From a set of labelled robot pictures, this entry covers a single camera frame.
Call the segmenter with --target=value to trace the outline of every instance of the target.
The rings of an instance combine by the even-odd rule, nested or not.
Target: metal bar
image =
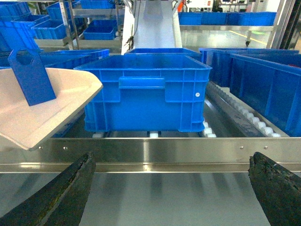
[[[74,50],[74,45],[73,45],[73,41],[72,41],[72,38],[71,38],[71,28],[70,28],[70,24],[69,24],[69,19],[68,19],[68,14],[67,14],[65,2],[64,2],[64,0],[59,0],[59,3],[60,3],[62,18],[63,18],[63,24],[66,28],[68,46],[69,46],[70,50]]]
[[[212,82],[207,85],[206,94],[246,137],[264,137],[262,132],[249,122],[242,113],[226,103],[212,86],[214,86]]]
[[[271,46],[272,46],[272,42],[275,38],[275,33],[276,33],[277,28],[278,28],[278,22],[279,22],[279,19],[280,19],[281,15],[282,15],[282,9],[284,7],[285,1],[286,0],[280,0],[279,6],[278,6],[278,9],[277,9],[276,18],[275,18],[275,21],[274,21],[274,27],[273,27],[273,30],[271,31],[270,35],[269,35],[269,40],[268,40],[266,48],[271,48]]]
[[[71,23],[74,28],[76,49],[79,49],[79,34],[77,33],[77,27],[76,27],[74,16],[73,16],[72,0],[68,0],[68,5],[69,5],[69,10],[70,10]]]
[[[125,10],[119,9],[119,15],[124,15]],[[95,17],[99,15],[111,15],[111,9],[82,9],[82,8],[74,8],[73,15],[79,17]]]
[[[182,31],[258,31],[270,32],[272,26],[233,26],[233,25],[180,25]]]
[[[254,152],[301,171],[300,147],[291,137],[55,138],[32,152],[1,152],[0,172],[60,172],[87,150],[97,172],[246,172]]]

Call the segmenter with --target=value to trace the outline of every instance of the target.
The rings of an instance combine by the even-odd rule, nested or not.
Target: beige plastic tray
[[[0,151],[35,149],[103,87],[89,72],[47,68],[56,99],[29,107],[11,69],[0,70]]]

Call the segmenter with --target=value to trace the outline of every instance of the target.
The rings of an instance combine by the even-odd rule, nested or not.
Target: blue plastic part
[[[231,57],[230,92],[288,135],[300,137],[301,55]]]
[[[88,131],[204,129],[211,67],[185,55],[127,54],[80,66],[103,89],[85,107]]]
[[[84,65],[94,60],[91,55],[78,54],[78,53],[63,55],[58,52],[40,53],[40,58],[45,67],[64,68],[64,69],[73,69],[74,67]],[[29,62],[31,59],[31,55],[29,54],[18,55],[17,59],[21,63]],[[10,64],[8,62],[7,56],[0,57],[0,69],[4,69],[4,68],[10,68]]]
[[[92,59],[99,59],[100,57],[108,57],[110,51],[108,49],[85,49],[85,50],[59,50],[51,52],[51,54],[87,54]]]
[[[192,51],[187,48],[135,48],[126,54],[183,54],[185,56],[192,57],[196,60],[201,60],[202,55],[198,52]]]
[[[0,2],[0,20],[6,16],[23,16],[30,13],[26,2]]]
[[[37,39],[63,39],[66,29],[60,20],[47,20],[32,27]]]
[[[210,80],[221,87],[230,86],[232,58],[230,54],[297,54],[298,50],[264,48],[200,48],[202,62],[211,66]]]
[[[27,25],[0,21],[0,51],[12,49],[39,49],[39,47]]]
[[[202,13],[178,13],[180,25],[201,25]]]
[[[202,25],[225,25],[227,13],[202,13]]]
[[[14,71],[28,105],[33,106],[56,99],[39,54],[29,50],[32,60],[20,63],[17,60],[17,52],[17,50],[13,50],[8,57],[8,61]]]
[[[117,27],[102,27],[102,26],[89,26],[84,31],[86,40],[113,40],[116,37]]]
[[[230,12],[227,16],[227,25],[238,25],[239,21],[239,13],[238,12]]]
[[[78,5],[79,5],[78,1],[77,2],[72,2],[72,8],[75,8]],[[69,4],[67,2],[65,2],[65,7],[66,7],[66,10],[67,10],[68,18],[70,19],[71,18],[70,8],[69,8]],[[63,20],[59,2],[54,3],[51,6],[46,7],[46,10],[47,10],[48,15],[50,16],[50,18],[52,20]]]
[[[114,1],[108,0],[81,0],[80,4],[82,8],[116,8]]]

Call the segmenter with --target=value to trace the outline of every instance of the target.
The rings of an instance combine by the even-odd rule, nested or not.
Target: crate handle
[[[121,77],[119,89],[164,89],[164,78],[150,77]]]

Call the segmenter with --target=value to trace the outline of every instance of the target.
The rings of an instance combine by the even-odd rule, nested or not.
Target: blue bin
[[[238,25],[273,26],[275,17],[275,12],[239,13]]]
[[[202,13],[178,13],[180,25],[201,25]]]
[[[79,2],[73,2],[72,8],[75,8],[78,5],[79,5]],[[66,6],[68,18],[71,19],[69,4],[67,2],[65,2],[65,6]],[[59,2],[46,7],[46,10],[52,20],[63,20]]]
[[[92,59],[99,59],[101,57],[108,57],[110,51],[108,49],[85,49],[85,50],[59,50],[51,52],[51,54],[87,54]]]
[[[73,54],[73,55],[63,55],[63,54],[51,54],[51,53],[40,53],[42,63],[45,67],[52,68],[64,68],[73,69],[74,67],[87,64],[92,61],[90,55],[84,54]],[[25,65],[29,64],[32,60],[31,55],[23,54],[18,55],[17,60]],[[7,56],[0,56],[0,69],[10,68]]]
[[[230,86],[232,58],[230,54],[297,54],[297,50],[264,48],[200,48],[202,62],[211,66],[210,80],[221,87]]]
[[[0,51],[39,49],[27,25],[0,21]]]
[[[113,40],[116,37],[116,27],[89,26],[84,31],[86,40]]]
[[[81,0],[82,8],[116,8],[114,0]]]
[[[65,26],[60,20],[47,20],[32,29],[37,39],[63,39],[67,36]]]
[[[135,48],[127,52],[126,54],[149,54],[149,53],[169,54],[169,55],[183,54],[192,57],[198,61],[201,60],[201,56],[202,56],[200,53],[197,53],[187,48]]]
[[[301,136],[301,55],[232,55],[230,92],[292,137]]]
[[[85,129],[202,131],[210,69],[189,56],[163,54],[115,55],[77,67],[103,83],[85,107]]]
[[[26,2],[0,2],[0,20],[6,16],[23,16],[30,14]]]
[[[104,27],[116,27],[117,20],[93,20],[89,26],[104,26]]]
[[[202,25],[225,25],[227,13],[202,13]]]

